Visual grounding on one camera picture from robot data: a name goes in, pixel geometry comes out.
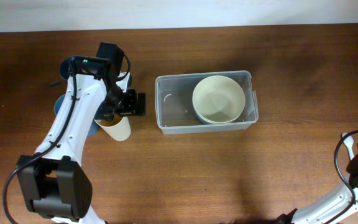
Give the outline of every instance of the gray container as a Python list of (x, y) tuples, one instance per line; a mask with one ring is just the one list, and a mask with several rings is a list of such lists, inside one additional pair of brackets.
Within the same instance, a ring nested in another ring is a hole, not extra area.
[[(227, 124), (203, 124), (193, 108), (196, 85), (212, 75), (223, 75), (240, 84), (246, 95), (246, 107), (240, 117)], [(247, 71), (209, 72), (186, 75), (165, 75), (155, 80), (155, 112), (157, 124), (164, 134), (205, 133), (247, 129), (259, 119), (258, 102), (252, 91), (251, 74)]]

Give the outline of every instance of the white bowl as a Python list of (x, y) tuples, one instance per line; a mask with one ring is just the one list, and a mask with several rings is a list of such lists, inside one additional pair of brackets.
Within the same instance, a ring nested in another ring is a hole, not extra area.
[(201, 80), (193, 92), (193, 107), (203, 123), (233, 122), (245, 106), (246, 96), (241, 86), (233, 79), (221, 75)]

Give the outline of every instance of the plastic bin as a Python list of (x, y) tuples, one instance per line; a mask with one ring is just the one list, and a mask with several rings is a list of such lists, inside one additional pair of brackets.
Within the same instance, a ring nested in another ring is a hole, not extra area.
[[(246, 107), (240, 117), (227, 124), (203, 124), (195, 115), (193, 90), (204, 78), (223, 75), (240, 84), (246, 94)], [(186, 75), (165, 75), (155, 80), (155, 112), (157, 124), (164, 134), (205, 133), (247, 129), (258, 118), (258, 103), (252, 91), (248, 71), (209, 72)]]

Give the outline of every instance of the cable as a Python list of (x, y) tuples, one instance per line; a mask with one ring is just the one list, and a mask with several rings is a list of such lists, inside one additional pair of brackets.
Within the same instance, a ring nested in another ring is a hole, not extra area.
[(72, 77), (73, 77), (73, 96), (71, 97), (71, 106), (70, 106), (70, 110), (67, 114), (67, 118), (66, 121), (62, 127), (62, 130), (60, 131), (59, 135), (57, 136), (55, 142), (51, 142), (50, 146), (48, 147), (47, 150), (45, 150), (44, 152), (37, 154), (36, 156), (34, 156), (30, 161), (26, 162), (25, 164), (20, 165), (19, 167), (17, 167), (6, 179), (4, 188), (2, 190), (2, 204), (4, 205), (4, 211), (5, 211), (5, 215), (7, 217), (7, 219), (13, 223), (13, 224), (18, 224), (15, 219), (13, 219), (11, 213), (9, 213), (9, 209), (7, 206), (7, 189), (9, 187), (9, 184), (11, 183), (11, 180), (13, 179), (13, 177), (20, 172), (22, 169), (26, 168), (27, 166), (37, 162), (39, 159), (41, 159), (41, 157), (43, 157), (44, 155), (48, 154), (52, 149), (54, 149), (58, 142), (61, 140), (61, 138), (63, 137), (63, 135), (65, 134), (66, 128), (68, 126), (68, 123), (70, 122), (70, 118), (73, 114), (74, 111), (74, 106), (75, 103), (77, 101), (77, 82), (76, 82), (76, 77), (75, 77), (75, 69), (74, 69), (74, 58), (71, 58), (71, 67), (72, 67)]
[(351, 131), (349, 133), (347, 133), (345, 136), (343, 136), (341, 138), (341, 140), (338, 142), (338, 144), (336, 145), (335, 148), (335, 153), (334, 153), (334, 164), (335, 164), (335, 169), (336, 172), (339, 175), (339, 178), (341, 178), (342, 182), (346, 185), (346, 187), (350, 190), (351, 194), (352, 194), (352, 200), (350, 202), (350, 204), (341, 212), (339, 212), (336, 216), (332, 217), (332, 219), (326, 221), (324, 224), (328, 224), (333, 222), (335, 219), (339, 218), (341, 215), (345, 214), (355, 203), (356, 203), (356, 194), (354, 193), (353, 188), (350, 186), (349, 182), (345, 179), (345, 177), (342, 175), (341, 170), (339, 169), (339, 165), (338, 165), (338, 154), (339, 154), (339, 149), (341, 148), (343, 142), (345, 141), (345, 139), (349, 136), (352, 136), (353, 134), (358, 134), (358, 130), (356, 131)]
[(129, 61), (128, 56), (125, 53), (124, 53), (124, 57), (125, 57), (125, 59), (127, 60), (127, 63), (128, 63), (127, 73), (125, 73), (125, 75), (123, 77), (117, 78), (116, 82), (119, 82), (119, 81), (125, 79), (125, 77), (127, 77), (128, 73), (131, 70), (131, 62)]

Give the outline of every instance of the brown tabletop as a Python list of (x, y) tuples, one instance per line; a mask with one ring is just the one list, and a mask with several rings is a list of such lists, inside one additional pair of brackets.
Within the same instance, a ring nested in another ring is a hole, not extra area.
[[(87, 138), (82, 168), (92, 206), (109, 223), (228, 223), (276, 218), (340, 182), (334, 147), (358, 129), (358, 24), (0, 34), (0, 223), (2, 187), (20, 155), (50, 129), (66, 85), (60, 62), (118, 44), (147, 116), (131, 117), (124, 142)], [(259, 120), (245, 131), (163, 135), (154, 89), (161, 75), (248, 70)], [(340, 166), (348, 163), (346, 150)], [(19, 223), (51, 223), (27, 211), (17, 179), (9, 207)], [(358, 223), (358, 213), (344, 223)]]

